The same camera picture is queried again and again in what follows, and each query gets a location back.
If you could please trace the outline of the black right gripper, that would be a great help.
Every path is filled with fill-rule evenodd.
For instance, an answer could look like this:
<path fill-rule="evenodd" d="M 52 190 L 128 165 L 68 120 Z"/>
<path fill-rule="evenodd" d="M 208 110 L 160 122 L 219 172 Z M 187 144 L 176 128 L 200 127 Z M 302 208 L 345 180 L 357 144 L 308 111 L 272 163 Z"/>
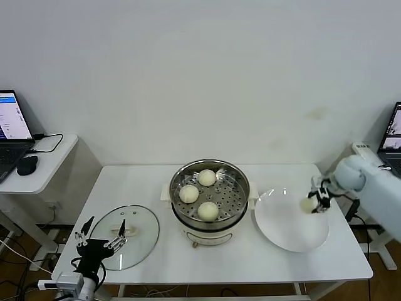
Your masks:
<path fill-rule="evenodd" d="M 313 209 L 313 213 L 324 213 L 331 207 L 333 193 L 329 190 L 330 184 L 331 181 L 327 177 L 312 177 L 312 186 L 308 197 L 316 199 L 316 206 Z"/>

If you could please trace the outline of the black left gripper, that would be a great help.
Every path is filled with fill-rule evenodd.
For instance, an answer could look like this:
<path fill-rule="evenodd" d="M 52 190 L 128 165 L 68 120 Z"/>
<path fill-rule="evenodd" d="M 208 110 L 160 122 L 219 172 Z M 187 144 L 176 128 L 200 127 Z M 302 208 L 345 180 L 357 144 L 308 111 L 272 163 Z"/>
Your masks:
<path fill-rule="evenodd" d="M 117 237 L 112 241 L 101 239 L 88 239 L 89 231 L 93 220 L 92 216 L 86 223 L 83 224 L 81 230 L 74 234 L 76 240 L 76 250 L 81 256 L 81 260 L 76 268 L 79 273 L 97 273 L 101 262 L 110 256 L 110 250 L 117 252 L 127 242 L 125 236 L 125 219 L 120 225 Z"/>

